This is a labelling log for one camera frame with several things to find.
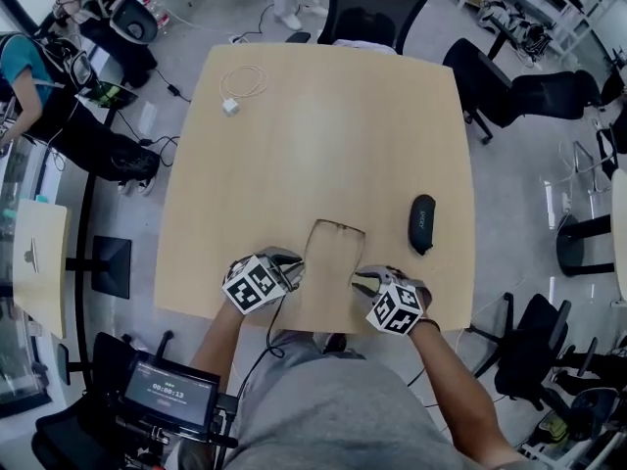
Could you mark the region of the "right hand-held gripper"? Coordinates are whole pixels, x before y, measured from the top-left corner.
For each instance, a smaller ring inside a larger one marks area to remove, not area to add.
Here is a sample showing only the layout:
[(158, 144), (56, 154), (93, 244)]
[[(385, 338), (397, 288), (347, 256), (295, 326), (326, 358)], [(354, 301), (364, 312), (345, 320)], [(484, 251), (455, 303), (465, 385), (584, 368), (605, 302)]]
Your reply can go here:
[(377, 291), (355, 282), (352, 290), (356, 304), (370, 307), (366, 320), (379, 332), (406, 335), (432, 302), (431, 292), (422, 280), (408, 278), (397, 268), (366, 265), (355, 275), (378, 280)]

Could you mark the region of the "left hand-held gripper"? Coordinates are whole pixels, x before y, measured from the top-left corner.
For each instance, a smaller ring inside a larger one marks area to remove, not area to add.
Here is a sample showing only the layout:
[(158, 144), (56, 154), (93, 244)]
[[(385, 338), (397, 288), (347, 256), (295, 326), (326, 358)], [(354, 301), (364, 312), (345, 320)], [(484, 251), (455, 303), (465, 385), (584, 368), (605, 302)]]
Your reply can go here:
[(234, 261), (222, 280), (222, 292), (243, 314), (296, 291), (305, 263), (287, 249), (271, 246)]

